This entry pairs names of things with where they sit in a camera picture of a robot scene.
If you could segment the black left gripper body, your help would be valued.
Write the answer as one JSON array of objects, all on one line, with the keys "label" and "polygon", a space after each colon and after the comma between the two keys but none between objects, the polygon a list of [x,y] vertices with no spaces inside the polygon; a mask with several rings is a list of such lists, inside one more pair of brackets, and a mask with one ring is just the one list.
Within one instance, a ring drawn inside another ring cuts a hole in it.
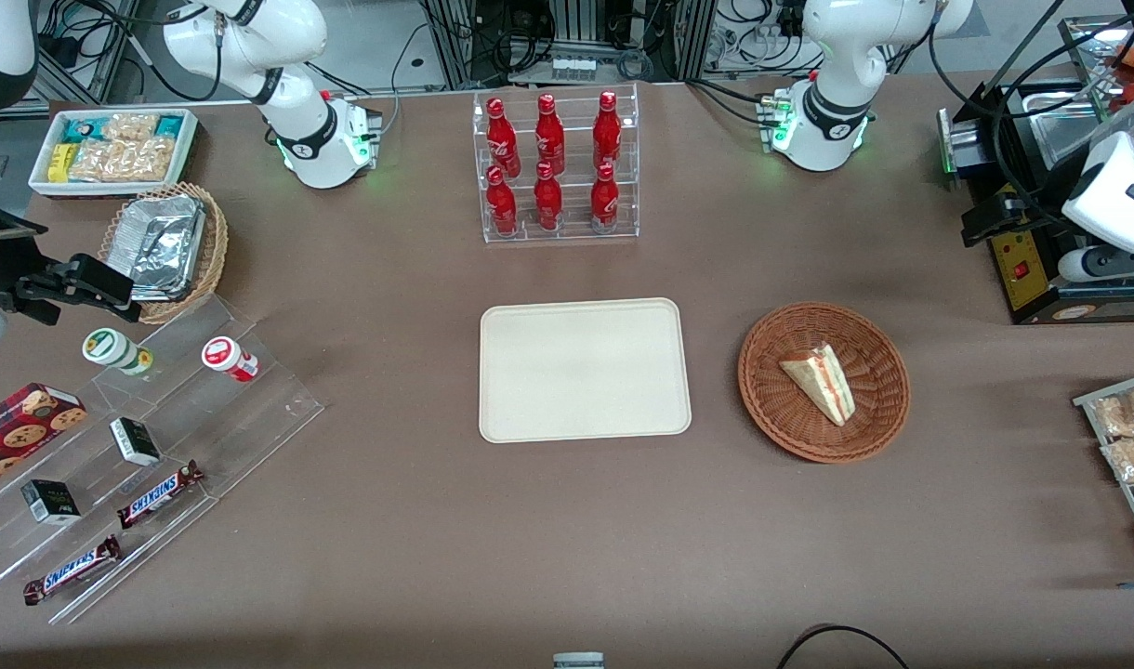
[{"label": "black left gripper body", "polygon": [[1029,232],[1040,225],[1040,215],[1032,209],[1036,204],[1033,193],[1022,196],[1010,185],[987,188],[984,185],[966,185],[972,208],[963,212],[960,242],[966,247],[975,247],[1006,232]]}]

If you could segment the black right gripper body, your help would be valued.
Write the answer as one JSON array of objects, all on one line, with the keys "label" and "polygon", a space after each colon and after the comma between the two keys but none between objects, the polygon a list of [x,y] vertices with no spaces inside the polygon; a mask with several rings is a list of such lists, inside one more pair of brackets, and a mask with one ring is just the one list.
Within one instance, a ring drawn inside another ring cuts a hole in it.
[{"label": "black right gripper body", "polygon": [[36,242],[45,232],[46,226],[0,208],[0,310],[53,327],[60,308],[48,299],[59,290],[57,262],[41,254]]}]

